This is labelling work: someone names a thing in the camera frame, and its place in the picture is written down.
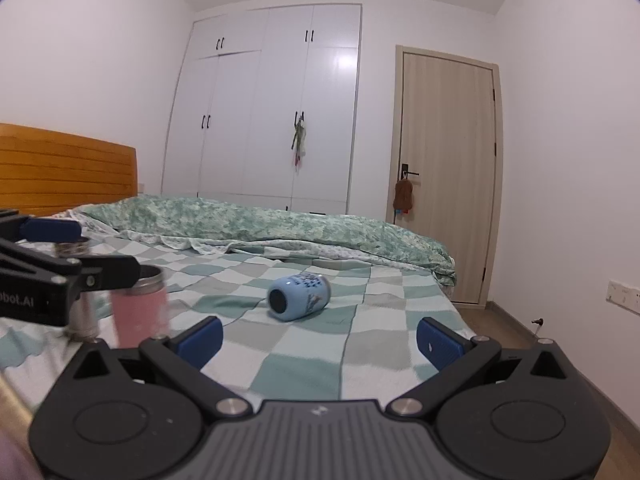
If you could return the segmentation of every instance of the headboard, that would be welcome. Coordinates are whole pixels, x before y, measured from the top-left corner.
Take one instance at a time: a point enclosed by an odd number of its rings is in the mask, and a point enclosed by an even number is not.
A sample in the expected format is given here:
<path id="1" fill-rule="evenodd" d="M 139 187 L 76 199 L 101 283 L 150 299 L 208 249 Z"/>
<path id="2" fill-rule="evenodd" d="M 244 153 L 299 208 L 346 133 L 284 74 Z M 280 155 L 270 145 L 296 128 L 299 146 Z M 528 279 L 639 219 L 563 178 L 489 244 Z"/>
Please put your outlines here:
<path id="1" fill-rule="evenodd" d="M 46 216 L 137 193 L 134 148 L 0 123 L 0 208 Z"/>

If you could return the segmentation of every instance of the blue cylindrical container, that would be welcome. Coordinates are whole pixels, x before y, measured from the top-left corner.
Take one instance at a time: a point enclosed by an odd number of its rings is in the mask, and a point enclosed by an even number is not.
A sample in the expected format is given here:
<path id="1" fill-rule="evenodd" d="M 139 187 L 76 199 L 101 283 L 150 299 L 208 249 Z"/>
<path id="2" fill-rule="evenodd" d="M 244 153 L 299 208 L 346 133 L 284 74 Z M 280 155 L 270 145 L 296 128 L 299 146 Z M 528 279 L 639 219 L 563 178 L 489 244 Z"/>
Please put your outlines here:
<path id="1" fill-rule="evenodd" d="M 312 272 L 279 278 L 267 292 L 271 315 L 281 321 L 292 321 L 322 310 L 330 299 L 331 285 L 324 276 Z"/>

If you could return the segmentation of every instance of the pink cup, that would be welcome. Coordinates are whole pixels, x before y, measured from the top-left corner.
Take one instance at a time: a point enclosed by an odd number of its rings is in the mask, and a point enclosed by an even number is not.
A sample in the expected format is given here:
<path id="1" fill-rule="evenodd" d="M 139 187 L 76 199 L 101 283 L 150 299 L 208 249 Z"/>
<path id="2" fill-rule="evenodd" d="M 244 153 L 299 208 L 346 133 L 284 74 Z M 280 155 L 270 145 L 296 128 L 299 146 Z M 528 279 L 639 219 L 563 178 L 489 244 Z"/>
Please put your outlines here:
<path id="1" fill-rule="evenodd" d="M 135 348 L 148 337 L 168 335 L 167 295 L 162 269 L 140 266 L 131 288 L 111 291 L 111 310 L 120 348 Z"/>

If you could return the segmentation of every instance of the screw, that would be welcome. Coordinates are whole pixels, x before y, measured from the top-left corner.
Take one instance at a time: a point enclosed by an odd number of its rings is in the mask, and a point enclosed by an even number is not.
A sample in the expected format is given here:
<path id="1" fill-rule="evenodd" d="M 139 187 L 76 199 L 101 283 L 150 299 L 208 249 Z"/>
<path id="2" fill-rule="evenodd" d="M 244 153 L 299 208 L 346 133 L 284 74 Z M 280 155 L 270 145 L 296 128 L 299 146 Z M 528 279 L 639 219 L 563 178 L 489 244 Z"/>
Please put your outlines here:
<path id="1" fill-rule="evenodd" d="M 228 397 L 216 403 L 216 409 L 223 415 L 242 415 L 249 409 L 249 403 L 238 397 Z"/>
<path id="2" fill-rule="evenodd" d="M 419 413 L 422 409 L 422 403 L 418 399 L 411 397 L 403 397 L 396 399 L 391 403 L 391 410 L 396 415 L 411 416 Z"/>

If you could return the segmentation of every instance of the wall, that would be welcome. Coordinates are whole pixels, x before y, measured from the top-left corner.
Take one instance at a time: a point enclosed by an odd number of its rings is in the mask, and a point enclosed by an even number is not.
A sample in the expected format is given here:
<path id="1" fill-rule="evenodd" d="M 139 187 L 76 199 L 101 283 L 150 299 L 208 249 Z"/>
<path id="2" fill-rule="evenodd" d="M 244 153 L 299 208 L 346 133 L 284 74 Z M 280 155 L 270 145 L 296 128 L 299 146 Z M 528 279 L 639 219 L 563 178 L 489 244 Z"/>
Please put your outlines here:
<path id="1" fill-rule="evenodd" d="M 494 61 L 493 16 L 429 0 L 252 0 L 196 14 L 316 3 L 362 4 L 358 114 L 349 213 L 385 218 L 396 44 Z"/>
<path id="2" fill-rule="evenodd" d="M 2 0 L 0 122 L 133 146 L 159 192 L 192 21 L 184 0 Z"/>
<path id="3" fill-rule="evenodd" d="M 545 319 L 640 424 L 640 317 L 605 302 L 640 285 L 640 2 L 506 0 L 496 23 L 504 189 L 490 298 Z"/>

